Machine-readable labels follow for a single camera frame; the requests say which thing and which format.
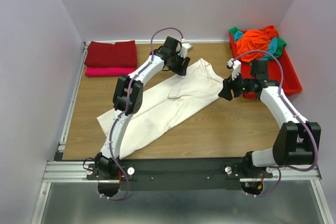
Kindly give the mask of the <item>white t-shirt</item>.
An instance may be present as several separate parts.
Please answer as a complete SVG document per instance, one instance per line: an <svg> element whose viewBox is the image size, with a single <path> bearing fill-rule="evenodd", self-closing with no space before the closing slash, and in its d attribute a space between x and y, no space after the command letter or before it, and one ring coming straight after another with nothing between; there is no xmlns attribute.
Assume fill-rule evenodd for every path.
<svg viewBox="0 0 336 224"><path fill-rule="evenodd" d="M140 110L133 116L121 142L118 157L146 147L218 99L223 78L210 63L199 59L185 76L174 75L143 94Z"/></svg>

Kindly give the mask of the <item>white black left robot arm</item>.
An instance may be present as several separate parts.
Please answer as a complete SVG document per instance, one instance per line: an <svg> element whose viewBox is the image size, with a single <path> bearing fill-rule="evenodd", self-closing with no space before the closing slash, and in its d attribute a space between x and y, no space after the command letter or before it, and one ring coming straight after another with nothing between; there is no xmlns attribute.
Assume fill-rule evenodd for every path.
<svg viewBox="0 0 336 224"><path fill-rule="evenodd" d="M118 78L113 95L113 121L101 151L95 156L94 164L104 179L112 179L122 172L118 163L120 148L126 129L142 105L143 89L148 81L167 67L179 76L185 76L190 58L187 53L193 46L181 38L168 36L162 46L152 49L147 60L129 75Z"/></svg>

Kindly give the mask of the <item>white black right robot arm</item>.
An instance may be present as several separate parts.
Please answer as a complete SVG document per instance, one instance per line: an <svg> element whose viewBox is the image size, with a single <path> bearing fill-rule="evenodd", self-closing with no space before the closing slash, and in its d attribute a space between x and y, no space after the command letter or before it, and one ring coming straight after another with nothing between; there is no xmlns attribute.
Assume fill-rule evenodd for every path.
<svg viewBox="0 0 336 224"><path fill-rule="evenodd" d="M228 61L231 75L223 80L218 96L230 101L245 92L254 93L279 126L271 148L246 153L242 173L252 178L259 174L261 167L288 167L300 172L314 169L318 160L320 125L302 116L286 97L281 83L270 79L267 62L254 60L250 78L243 78L241 65L233 58Z"/></svg>

